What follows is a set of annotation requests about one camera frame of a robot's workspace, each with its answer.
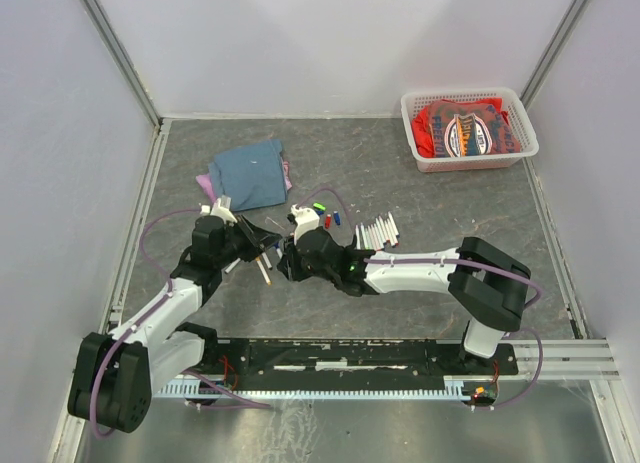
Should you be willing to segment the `blue cloth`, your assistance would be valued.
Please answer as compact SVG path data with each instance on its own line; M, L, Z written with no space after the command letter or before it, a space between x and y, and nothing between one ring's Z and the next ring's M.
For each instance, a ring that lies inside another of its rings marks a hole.
M282 151L281 141L271 139L216 154L208 165L215 194L229 197L233 212L285 203Z

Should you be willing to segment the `pink cloth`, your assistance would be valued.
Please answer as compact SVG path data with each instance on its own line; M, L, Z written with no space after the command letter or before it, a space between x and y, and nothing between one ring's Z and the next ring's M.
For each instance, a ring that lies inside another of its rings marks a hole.
M223 195L230 197L233 211L283 204L291 189L280 158L217 158L196 182L211 202Z

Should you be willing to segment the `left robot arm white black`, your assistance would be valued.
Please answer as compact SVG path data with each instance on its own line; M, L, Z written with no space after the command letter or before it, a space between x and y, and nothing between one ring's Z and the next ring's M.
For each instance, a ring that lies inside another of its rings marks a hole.
M211 299L229 265L255 260L280 238L229 212L200 216L160 292L111 332L91 332L81 341L69 414L86 420L98 439L131 433L152 396L174 377L191 367L215 370L221 358L215 331L186 320Z

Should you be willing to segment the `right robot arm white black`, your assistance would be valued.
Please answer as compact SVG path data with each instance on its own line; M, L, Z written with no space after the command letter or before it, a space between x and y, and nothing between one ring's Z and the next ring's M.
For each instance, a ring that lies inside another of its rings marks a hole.
M459 365L478 374L489 367L504 335L520 330L526 308L540 288L531 270L478 237L466 237L454 248L433 253L392 253L364 249L357 241L338 244L324 229L282 243L277 269L292 281L317 277L353 297L395 292L452 296L470 314Z

